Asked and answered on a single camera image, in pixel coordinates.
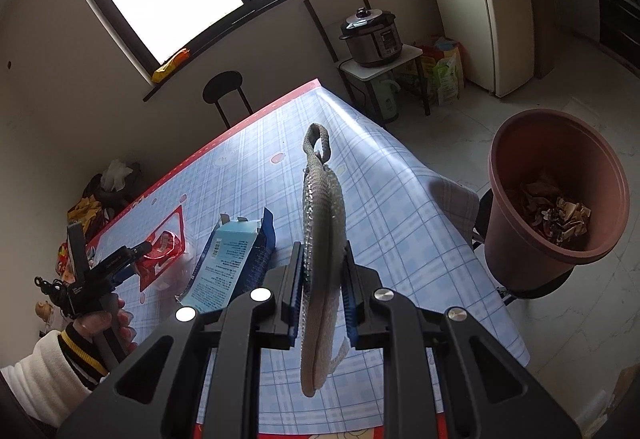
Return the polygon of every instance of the black chair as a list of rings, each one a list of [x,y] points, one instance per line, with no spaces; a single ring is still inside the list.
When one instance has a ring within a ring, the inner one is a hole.
[[[220,107],[220,99],[234,90],[237,90],[242,98],[242,102],[246,109],[249,111],[249,114],[253,114],[254,111],[251,109],[251,105],[246,100],[246,96],[242,91],[242,74],[237,72],[236,70],[227,70],[226,72],[220,72],[217,76],[214,76],[209,80],[209,83],[204,86],[204,90],[202,91],[202,99],[209,104],[215,104],[222,116],[222,120],[225,122],[226,129],[229,130],[231,125],[229,125],[228,120],[226,119],[226,115],[222,112],[222,107]]]

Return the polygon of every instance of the red and clear plastic packaging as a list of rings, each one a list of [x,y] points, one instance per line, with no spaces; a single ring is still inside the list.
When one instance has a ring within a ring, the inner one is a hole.
[[[153,248],[136,261],[140,292],[151,287],[156,291],[180,294],[186,288],[197,260],[184,229],[182,206],[178,206],[146,240]]]

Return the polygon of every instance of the striped cuff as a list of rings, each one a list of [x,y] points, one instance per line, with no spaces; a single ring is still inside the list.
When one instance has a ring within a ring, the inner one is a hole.
[[[93,390],[109,372],[95,343],[83,338],[69,323],[58,336],[60,349],[82,384]]]

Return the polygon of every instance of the tablecloth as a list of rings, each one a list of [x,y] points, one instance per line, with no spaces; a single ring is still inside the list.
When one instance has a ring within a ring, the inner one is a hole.
[[[181,204],[198,255],[220,213],[251,220],[267,207],[276,232],[272,265],[286,264],[292,243],[302,239],[302,140],[312,122],[330,134],[328,164],[342,186],[356,263],[376,269],[386,287],[420,307],[467,308],[525,365],[529,353],[524,342],[468,243],[478,196],[429,170],[395,137],[318,81],[245,119],[172,170],[92,242],[97,258],[141,242]],[[134,314],[138,341],[175,310],[167,293],[148,288],[141,294],[137,277],[120,286],[118,294]],[[341,311],[334,347],[344,336]],[[431,356],[430,366],[442,411]],[[203,397],[199,422],[205,403]],[[382,425],[382,416],[381,351],[351,349],[311,399],[300,387],[300,340],[290,351],[262,352],[260,432],[349,431]]]

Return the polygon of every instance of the bucket rim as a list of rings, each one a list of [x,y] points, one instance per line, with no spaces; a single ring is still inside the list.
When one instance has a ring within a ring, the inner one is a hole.
[[[495,171],[494,173],[494,164],[497,158],[497,148],[500,139],[514,125],[514,123],[519,122],[523,118],[533,117],[541,114],[563,117],[564,119],[573,123],[578,129],[582,130],[586,135],[591,137],[594,142],[601,147],[602,150],[604,150],[604,153],[607,155],[611,167],[615,171],[616,179],[618,182],[618,189],[622,193],[622,203],[624,206],[624,211],[622,215],[619,216],[616,225],[612,228],[608,238],[601,245],[589,251],[573,251],[571,249],[564,249],[556,244],[552,244],[547,239],[543,239],[524,221],[524,219],[515,210],[515,208],[511,204],[511,201],[507,197],[504,187],[496,178],[497,171]],[[630,196],[628,182],[626,180],[626,174],[624,168],[622,167],[622,163],[620,162],[620,159],[618,158],[616,152],[613,150],[607,140],[604,139],[602,134],[597,132],[593,127],[591,127],[575,115],[567,114],[566,112],[561,112],[560,110],[554,110],[552,108],[531,108],[529,110],[524,110],[512,115],[509,119],[501,124],[500,128],[495,133],[494,140],[492,141],[491,150],[489,152],[489,180],[491,183],[491,188],[494,191],[494,202],[496,200],[498,201],[498,203],[500,204],[500,209],[505,215],[505,218],[509,222],[510,226],[521,237],[529,237],[531,239],[531,244],[534,247],[538,248],[546,255],[559,260],[560,262],[569,262],[575,264],[587,264],[595,262],[596,260],[599,260],[606,256],[606,254],[614,248],[614,246],[620,240],[622,233],[625,231],[626,223],[629,218]]]

